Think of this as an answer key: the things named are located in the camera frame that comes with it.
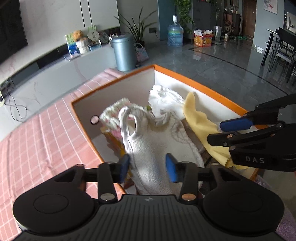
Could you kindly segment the black wall television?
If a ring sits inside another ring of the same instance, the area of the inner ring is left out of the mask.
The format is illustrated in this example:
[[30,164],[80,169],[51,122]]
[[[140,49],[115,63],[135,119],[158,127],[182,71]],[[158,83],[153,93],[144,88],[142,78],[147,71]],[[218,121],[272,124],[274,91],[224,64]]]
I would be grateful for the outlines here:
[[27,45],[20,1],[1,1],[1,63]]

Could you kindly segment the pink white crochet item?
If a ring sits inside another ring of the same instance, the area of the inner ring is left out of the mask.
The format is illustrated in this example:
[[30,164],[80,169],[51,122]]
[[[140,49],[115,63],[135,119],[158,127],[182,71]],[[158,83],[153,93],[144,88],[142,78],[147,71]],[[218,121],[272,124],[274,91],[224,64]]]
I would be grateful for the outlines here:
[[120,142],[122,142],[122,136],[120,132],[120,121],[119,112],[125,107],[131,105],[128,98],[122,98],[107,107],[99,116],[99,120],[102,122],[103,126],[111,132],[111,134]]

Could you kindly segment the teddy bear toy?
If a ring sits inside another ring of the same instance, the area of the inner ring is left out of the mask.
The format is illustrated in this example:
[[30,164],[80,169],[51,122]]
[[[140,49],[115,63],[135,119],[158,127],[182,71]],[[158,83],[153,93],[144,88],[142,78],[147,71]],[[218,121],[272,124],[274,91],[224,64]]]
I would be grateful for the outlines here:
[[83,32],[81,30],[76,30],[72,33],[72,38],[74,42],[79,41],[80,39],[82,39],[83,36]]

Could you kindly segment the yellow cloth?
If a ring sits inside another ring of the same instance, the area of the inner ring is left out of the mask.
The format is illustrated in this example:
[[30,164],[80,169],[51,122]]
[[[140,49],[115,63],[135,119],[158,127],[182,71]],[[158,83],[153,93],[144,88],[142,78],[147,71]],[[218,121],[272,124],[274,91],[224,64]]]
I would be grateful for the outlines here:
[[211,146],[207,137],[210,134],[218,134],[218,127],[211,122],[207,115],[201,111],[196,110],[196,100],[192,92],[189,92],[183,106],[183,114],[192,131],[203,144],[206,151],[222,166],[226,168],[235,167],[238,170],[246,170],[248,167],[240,166],[233,163],[229,148],[222,146]]

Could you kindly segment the hanging ivy plant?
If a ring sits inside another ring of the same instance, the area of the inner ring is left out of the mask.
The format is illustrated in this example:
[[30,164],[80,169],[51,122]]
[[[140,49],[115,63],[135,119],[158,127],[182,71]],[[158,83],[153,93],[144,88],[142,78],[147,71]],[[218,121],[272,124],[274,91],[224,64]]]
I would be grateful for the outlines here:
[[179,17],[179,23],[183,28],[193,23],[193,18],[190,16],[190,11],[192,10],[191,0],[175,0],[175,7]]

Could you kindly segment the white tv console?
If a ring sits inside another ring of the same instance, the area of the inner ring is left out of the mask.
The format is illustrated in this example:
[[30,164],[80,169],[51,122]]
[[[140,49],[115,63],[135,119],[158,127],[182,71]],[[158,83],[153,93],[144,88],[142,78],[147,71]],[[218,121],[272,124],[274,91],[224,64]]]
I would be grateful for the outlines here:
[[105,45],[81,57],[43,68],[13,91],[1,107],[1,140],[60,97],[107,68],[116,67],[114,50]]

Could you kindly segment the orange cardboard box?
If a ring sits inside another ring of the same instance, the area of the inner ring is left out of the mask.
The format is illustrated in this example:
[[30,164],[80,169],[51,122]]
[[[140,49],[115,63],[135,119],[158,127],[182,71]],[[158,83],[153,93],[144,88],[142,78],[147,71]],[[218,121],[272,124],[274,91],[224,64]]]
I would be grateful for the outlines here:
[[121,149],[130,155],[129,172],[142,195],[175,194],[166,154],[205,167],[205,155],[251,178],[254,168],[233,164],[227,148],[206,143],[221,121],[245,110],[214,90],[154,65],[105,84],[72,102],[79,123],[103,162]]

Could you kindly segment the white terry bib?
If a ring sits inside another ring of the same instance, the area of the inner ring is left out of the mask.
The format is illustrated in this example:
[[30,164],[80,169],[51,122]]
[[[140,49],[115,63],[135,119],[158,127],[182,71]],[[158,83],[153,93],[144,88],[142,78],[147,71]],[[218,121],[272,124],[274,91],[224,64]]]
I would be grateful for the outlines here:
[[132,180],[141,195],[179,195],[181,184],[169,180],[166,154],[178,161],[204,166],[196,145],[188,137],[181,120],[172,112],[159,117],[138,105],[119,112],[120,131],[130,156]]

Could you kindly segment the white fluffy cloth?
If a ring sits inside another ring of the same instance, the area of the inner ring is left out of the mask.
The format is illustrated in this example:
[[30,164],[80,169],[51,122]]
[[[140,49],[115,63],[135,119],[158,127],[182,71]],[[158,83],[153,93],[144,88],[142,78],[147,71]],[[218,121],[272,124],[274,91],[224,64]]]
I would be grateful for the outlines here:
[[185,119],[183,106],[185,100],[175,91],[154,85],[149,91],[149,105],[154,116],[161,116],[166,112],[174,113],[180,120]]

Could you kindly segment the orange gift box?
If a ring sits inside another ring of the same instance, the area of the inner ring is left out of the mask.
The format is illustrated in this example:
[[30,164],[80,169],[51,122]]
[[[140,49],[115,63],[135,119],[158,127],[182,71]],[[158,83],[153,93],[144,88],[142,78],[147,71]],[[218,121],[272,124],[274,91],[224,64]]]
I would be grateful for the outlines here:
[[194,44],[198,47],[210,47],[213,36],[212,30],[194,30]]

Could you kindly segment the pink checked tablecloth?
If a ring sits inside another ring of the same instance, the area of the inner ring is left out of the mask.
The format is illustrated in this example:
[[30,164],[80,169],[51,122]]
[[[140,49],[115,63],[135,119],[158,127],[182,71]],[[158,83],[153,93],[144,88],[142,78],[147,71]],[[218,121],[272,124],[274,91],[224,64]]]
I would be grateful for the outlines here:
[[75,164],[101,164],[74,114],[72,101],[122,77],[108,68],[36,114],[1,141],[1,240],[12,240],[20,229],[13,203],[22,193]]

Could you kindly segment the potted orchid plant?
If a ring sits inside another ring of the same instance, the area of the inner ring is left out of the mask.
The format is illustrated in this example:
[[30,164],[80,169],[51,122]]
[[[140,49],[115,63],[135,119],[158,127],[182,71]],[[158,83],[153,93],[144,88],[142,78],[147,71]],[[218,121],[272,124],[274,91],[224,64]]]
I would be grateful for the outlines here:
[[152,11],[147,16],[142,17],[143,7],[140,9],[140,13],[138,14],[137,21],[134,20],[133,16],[131,17],[132,21],[129,21],[127,18],[125,18],[122,14],[118,14],[119,17],[114,16],[121,24],[126,26],[128,28],[128,33],[130,33],[134,41],[139,44],[145,44],[144,41],[144,32],[146,29],[148,29],[150,26],[156,24],[156,22],[146,23],[148,18],[152,16],[154,13],[157,12],[157,10]]

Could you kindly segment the black dining chair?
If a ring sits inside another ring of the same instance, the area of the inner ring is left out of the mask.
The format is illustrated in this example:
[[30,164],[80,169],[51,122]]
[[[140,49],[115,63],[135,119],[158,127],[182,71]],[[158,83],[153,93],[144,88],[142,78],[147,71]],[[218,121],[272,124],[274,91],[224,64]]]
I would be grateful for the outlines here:
[[265,65],[269,51],[273,47],[268,70],[270,72],[273,68],[276,68],[278,59],[283,60],[285,62],[283,70],[286,70],[285,79],[289,83],[295,70],[295,33],[283,28],[278,28],[275,31],[266,30],[269,32],[269,39],[260,66]]

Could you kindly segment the blue water jug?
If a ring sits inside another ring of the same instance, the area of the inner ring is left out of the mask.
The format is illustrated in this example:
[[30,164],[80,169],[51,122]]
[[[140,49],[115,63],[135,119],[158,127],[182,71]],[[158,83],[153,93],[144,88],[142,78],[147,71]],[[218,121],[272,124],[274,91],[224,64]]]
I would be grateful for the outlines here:
[[168,26],[168,46],[181,47],[183,45],[184,29],[177,21],[177,16],[173,15],[173,24]]

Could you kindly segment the grey metal trash can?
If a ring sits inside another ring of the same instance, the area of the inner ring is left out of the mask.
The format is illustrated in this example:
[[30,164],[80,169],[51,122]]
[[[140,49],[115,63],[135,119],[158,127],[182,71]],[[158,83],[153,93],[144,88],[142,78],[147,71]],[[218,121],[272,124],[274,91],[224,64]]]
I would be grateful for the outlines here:
[[117,69],[119,71],[128,72],[136,68],[137,56],[133,35],[125,34],[114,37],[111,45],[114,49]]

